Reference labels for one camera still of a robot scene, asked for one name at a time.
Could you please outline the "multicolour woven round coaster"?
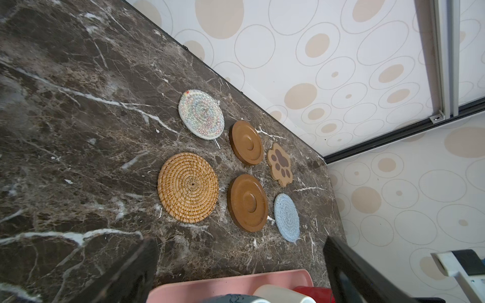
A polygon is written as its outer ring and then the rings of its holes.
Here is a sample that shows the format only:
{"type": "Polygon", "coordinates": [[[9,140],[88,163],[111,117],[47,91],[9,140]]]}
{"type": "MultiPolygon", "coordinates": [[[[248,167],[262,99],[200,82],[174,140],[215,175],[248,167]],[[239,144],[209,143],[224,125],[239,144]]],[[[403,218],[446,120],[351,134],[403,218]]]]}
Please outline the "multicolour woven round coaster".
{"type": "Polygon", "coordinates": [[[184,125],[197,137],[214,140],[224,131],[219,101],[201,90],[187,90],[179,100],[178,112],[184,125]]]}

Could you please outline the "right black frame post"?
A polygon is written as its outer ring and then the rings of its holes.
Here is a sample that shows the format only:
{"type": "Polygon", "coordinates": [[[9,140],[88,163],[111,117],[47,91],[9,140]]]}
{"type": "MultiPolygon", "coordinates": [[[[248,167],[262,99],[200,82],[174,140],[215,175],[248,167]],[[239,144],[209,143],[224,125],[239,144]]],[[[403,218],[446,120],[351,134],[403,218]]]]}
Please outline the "right black frame post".
{"type": "Polygon", "coordinates": [[[479,114],[481,112],[484,112],[484,97],[459,106],[457,116],[445,120],[442,119],[437,122],[434,120],[434,117],[418,121],[413,124],[409,124],[407,126],[399,128],[398,130],[395,130],[393,132],[385,133],[384,135],[377,136],[376,138],[372,138],[371,140],[364,141],[363,143],[360,143],[356,146],[351,146],[340,152],[335,152],[333,154],[325,156],[323,157],[323,160],[326,164],[332,164],[334,162],[338,162],[343,159],[347,159],[362,154],[364,152],[389,145],[396,141],[407,139],[414,135],[419,135],[434,128],[444,126],[452,122],[457,122],[461,119],[473,116],[475,114],[479,114]]]}

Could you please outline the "brown wooden coaster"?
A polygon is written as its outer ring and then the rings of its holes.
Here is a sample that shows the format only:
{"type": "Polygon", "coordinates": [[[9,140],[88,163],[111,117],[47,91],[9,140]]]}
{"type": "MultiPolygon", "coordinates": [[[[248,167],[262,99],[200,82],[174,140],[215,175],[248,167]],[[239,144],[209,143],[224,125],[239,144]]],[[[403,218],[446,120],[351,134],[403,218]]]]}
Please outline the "brown wooden coaster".
{"type": "Polygon", "coordinates": [[[259,180],[250,174],[233,179],[227,191],[227,208],[240,229],[261,231],[269,214],[269,202],[259,180]]]}
{"type": "Polygon", "coordinates": [[[263,159],[263,145],[254,127],[247,121],[235,122],[229,132],[232,150],[246,165],[257,165],[263,159]]]}

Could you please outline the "dark red mug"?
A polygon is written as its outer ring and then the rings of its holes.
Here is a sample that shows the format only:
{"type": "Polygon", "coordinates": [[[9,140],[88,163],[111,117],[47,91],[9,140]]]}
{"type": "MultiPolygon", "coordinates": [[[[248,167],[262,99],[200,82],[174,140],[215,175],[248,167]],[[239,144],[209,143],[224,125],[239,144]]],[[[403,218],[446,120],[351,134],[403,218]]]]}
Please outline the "dark red mug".
{"type": "Polygon", "coordinates": [[[335,303],[332,289],[329,288],[298,286],[293,291],[311,297],[316,303],[335,303]]]}

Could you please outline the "horizontal aluminium frame bar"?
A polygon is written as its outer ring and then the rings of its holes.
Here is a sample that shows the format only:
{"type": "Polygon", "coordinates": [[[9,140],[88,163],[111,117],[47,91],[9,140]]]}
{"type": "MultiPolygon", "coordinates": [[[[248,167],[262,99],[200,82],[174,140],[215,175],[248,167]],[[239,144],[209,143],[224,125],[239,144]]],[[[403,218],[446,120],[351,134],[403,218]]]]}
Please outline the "horizontal aluminium frame bar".
{"type": "Polygon", "coordinates": [[[431,10],[440,90],[439,113],[431,121],[437,124],[459,114],[460,2],[432,1],[431,10]]]}

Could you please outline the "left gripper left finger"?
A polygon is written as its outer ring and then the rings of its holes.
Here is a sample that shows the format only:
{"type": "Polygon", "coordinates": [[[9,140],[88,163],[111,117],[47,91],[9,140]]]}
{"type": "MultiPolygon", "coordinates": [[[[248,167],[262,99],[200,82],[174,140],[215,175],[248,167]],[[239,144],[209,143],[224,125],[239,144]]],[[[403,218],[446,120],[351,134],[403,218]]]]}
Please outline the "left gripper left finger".
{"type": "Polygon", "coordinates": [[[71,301],[146,302],[153,287],[158,260],[156,240],[146,237],[71,301]]]}

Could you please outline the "blue floral mug white inside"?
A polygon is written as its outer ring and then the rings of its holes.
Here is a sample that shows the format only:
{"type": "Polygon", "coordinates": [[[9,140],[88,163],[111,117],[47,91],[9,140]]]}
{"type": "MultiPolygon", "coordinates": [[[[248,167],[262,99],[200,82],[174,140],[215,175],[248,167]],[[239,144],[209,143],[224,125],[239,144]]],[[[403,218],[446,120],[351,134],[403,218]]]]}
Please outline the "blue floral mug white inside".
{"type": "Polygon", "coordinates": [[[204,299],[202,303],[269,303],[269,301],[254,295],[226,294],[204,299]]]}

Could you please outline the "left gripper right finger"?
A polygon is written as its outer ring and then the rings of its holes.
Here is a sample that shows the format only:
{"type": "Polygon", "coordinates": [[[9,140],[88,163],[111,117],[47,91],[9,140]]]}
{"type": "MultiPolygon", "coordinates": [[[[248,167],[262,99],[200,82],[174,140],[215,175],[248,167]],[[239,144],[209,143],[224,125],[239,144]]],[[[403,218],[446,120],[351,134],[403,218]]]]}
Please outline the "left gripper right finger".
{"type": "Polygon", "coordinates": [[[336,302],[415,302],[338,237],[328,237],[323,254],[336,302]]]}

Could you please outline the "woven rattan round coaster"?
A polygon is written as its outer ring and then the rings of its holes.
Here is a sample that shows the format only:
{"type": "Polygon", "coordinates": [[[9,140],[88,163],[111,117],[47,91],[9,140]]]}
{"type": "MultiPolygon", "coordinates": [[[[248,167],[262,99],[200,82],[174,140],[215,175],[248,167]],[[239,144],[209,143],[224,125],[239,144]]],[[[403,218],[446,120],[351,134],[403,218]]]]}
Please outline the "woven rattan round coaster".
{"type": "Polygon", "coordinates": [[[201,156],[176,154],[162,166],[157,192],[165,211],[183,223],[197,223],[215,209],[219,181],[211,165],[201,156]]]}

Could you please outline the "grey woven round coaster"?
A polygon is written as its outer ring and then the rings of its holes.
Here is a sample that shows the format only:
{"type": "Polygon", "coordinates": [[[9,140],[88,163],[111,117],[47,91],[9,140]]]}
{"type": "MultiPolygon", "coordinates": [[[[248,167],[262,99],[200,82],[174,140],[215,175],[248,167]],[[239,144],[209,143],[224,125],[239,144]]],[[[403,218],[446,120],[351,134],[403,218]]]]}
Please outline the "grey woven round coaster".
{"type": "Polygon", "coordinates": [[[281,193],[274,201],[275,223],[282,237],[291,243],[296,243],[300,236],[300,221],[293,200],[287,194],[281,193]]]}

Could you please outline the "pink rectangular tray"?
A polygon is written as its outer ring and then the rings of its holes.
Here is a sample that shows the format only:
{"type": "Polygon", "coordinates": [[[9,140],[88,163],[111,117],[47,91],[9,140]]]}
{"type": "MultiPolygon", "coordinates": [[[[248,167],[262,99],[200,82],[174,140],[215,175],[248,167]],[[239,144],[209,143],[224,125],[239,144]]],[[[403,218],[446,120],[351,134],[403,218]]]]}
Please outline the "pink rectangular tray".
{"type": "Polygon", "coordinates": [[[299,269],[178,282],[153,289],[147,302],[202,302],[226,294],[251,295],[266,284],[292,290],[297,286],[312,287],[313,280],[308,271],[299,269]]]}

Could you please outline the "brown paw shaped coaster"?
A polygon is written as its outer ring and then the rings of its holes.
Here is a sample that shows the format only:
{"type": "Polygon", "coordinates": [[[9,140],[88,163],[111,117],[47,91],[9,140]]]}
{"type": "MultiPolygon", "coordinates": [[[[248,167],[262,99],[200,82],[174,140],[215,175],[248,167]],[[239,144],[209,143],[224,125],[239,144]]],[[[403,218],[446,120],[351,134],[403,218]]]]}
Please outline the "brown paw shaped coaster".
{"type": "Polygon", "coordinates": [[[278,143],[274,143],[268,150],[266,159],[272,179],[281,187],[285,188],[293,182],[290,157],[278,143]]]}

